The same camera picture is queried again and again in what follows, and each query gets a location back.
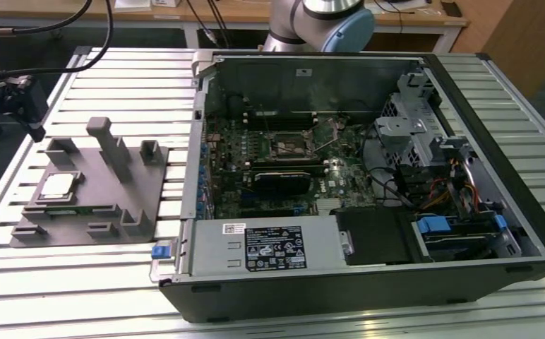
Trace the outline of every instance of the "floor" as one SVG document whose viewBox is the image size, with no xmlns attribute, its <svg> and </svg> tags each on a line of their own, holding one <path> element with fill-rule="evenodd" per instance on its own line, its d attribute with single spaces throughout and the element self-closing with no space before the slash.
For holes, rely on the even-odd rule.
<svg viewBox="0 0 545 339">
<path fill-rule="evenodd" d="M 255 48 L 263 43 L 266 32 L 233 32 L 233 44 L 237 48 Z M 99 46 L 105 39 L 105 30 L 98 28 L 73 28 L 63 30 L 63 37 L 43 34 L 19 38 L 0 39 L 0 67 L 19 69 L 27 67 L 65 67 L 77 46 Z M 202 45 L 213 47 L 207 38 L 201 36 Z M 114 47 L 186 47 L 181 30 L 133 30 L 117 29 Z M 55 86 L 58 75 L 42 76 L 45 90 Z M 545 117 L 545 87 L 532 100 Z M 0 176 L 18 150 L 25 137 L 22 129 L 7 119 L 0 118 L 5 133 L 0 138 Z"/>
</svg>

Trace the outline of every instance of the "motherboard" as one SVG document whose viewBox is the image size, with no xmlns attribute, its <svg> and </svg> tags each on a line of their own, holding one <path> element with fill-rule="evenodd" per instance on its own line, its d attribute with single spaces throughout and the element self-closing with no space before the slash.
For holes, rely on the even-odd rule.
<svg viewBox="0 0 545 339">
<path fill-rule="evenodd" d="M 253 116 L 213 117 L 207 124 L 215 219 L 329 215 L 376 205 L 360 156 L 365 125 L 349 125 L 338 114 L 293 121 L 274 112 Z"/>
</svg>

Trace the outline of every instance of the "wooden desk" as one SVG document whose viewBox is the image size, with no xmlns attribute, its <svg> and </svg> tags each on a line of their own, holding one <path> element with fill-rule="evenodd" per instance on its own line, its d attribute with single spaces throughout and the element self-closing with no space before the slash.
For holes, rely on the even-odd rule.
<svg viewBox="0 0 545 339">
<path fill-rule="evenodd" d="M 78 11 L 85 0 L 0 0 L 0 25 L 39 26 L 47 25 Z M 199 17 L 209 28 L 218 28 L 214 15 L 206 0 L 191 0 Z M 258 0 L 219 0 L 219 11 L 229 29 L 267 30 L 269 3 Z M 440 0 L 434 0 L 433 8 L 441 10 Z M 95 0 L 77 27 L 103 27 L 106 14 L 105 0 Z M 189 48 L 199 48 L 197 18 L 185 0 L 179 7 L 154 6 L 151 11 L 137 13 L 115 13 L 117 27 L 127 28 L 181 28 Z M 465 18 L 446 15 L 384 13 L 377 17 L 377 33 L 405 33 L 438 35 L 434 52 L 449 52 L 461 29 L 468 25 Z"/>
</svg>

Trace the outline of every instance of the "desk leg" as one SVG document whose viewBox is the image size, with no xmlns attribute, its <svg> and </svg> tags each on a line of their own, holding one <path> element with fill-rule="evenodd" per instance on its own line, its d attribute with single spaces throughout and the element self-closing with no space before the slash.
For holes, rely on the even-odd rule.
<svg viewBox="0 0 545 339">
<path fill-rule="evenodd" d="M 182 30 L 185 31 L 185 40 L 187 42 L 187 48 L 199 48 L 198 38 L 199 24 L 185 22 L 182 25 Z"/>
<path fill-rule="evenodd" d="M 454 42 L 460 36 L 461 27 L 446 27 L 444 34 L 434 46 L 434 53 L 450 53 Z"/>
</svg>

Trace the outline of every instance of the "metal bracket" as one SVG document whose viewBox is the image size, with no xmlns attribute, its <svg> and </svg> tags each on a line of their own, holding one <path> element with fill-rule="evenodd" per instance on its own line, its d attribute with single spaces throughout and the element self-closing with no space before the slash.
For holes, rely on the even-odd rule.
<svg viewBox="0 0 545 339">
<path fill-rule="evenodd" d="M 191 62 L 194 77 L 203 78 L 207 74 L 213 73 L 217 62 L 214 60 L 214 51 L 197 51 Z"/>
</svg>

